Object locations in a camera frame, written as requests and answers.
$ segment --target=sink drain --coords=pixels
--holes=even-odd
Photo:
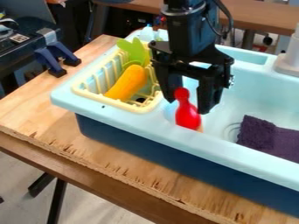
[[[227,125],[223,130],[223,138],[229,142],[236,143],[240,133],[240,122]]]

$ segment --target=light blue plastic sink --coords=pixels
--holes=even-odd
[[[127,39],[132,40],[139,33],[136,31]],[[299,79],[276,73],[272,68],[274,55],[226,46],[218,48],[235,58],[232,69],[235,85],[226,89],[221,103],[202,117],[204,134],[174,123],[176,102],[170,104],[162,99],[151,112],[136,114],[74,94],[71,91],[73,81],[83,75],[86,68],[52,91],[52,103],[100,123],[299,191],[299,164],[235,143],[244,115],[299,130]],[[115,49],[116,46],[96,59],[93,65]],[[191,101],[196,104],[197,82],[186,78],[184,86],[189,88]]]

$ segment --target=blue clamp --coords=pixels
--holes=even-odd
[[[81,63],[81,59],[78,59],[70,50],[68,50],[61,42],[55,41],[47,46],[52,55],[56,58],[62,57],[65,60],[65,65],[76,67]]]
[[[66,70],[61,67],[47,48],[35,50],[35,56],[40,64],[47,65],[49,67],[49,74],[52,74],[57,78],[66,74]]]

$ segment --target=cable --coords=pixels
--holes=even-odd
[[[222,33],[219,33],[215,27],[212,26],[212,22],[211,19],[209,18],[208,13],[205,14],[205,18],[207,23],[209,24],[210,28],[212,29],[213,32],[215,32],[216,35],[218,36],[224,36],[227,35],[233,28],[233,17],[231,15],[231,13],[229,12],[229,10],[227,9],[227,7],[220,1],[220,0],[212,0],[221,11],[223,11],[223,13],[226,15],[226,17],[228,18],[228,30],[224,31]]]

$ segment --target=red bottle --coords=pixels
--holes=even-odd
[[[198,130],[201,125],[201,118],[197,108],[189,102],[189,90],[178,87],[175,91],[175,98],[179,106],[176,112],[176,124],[187,129]]]

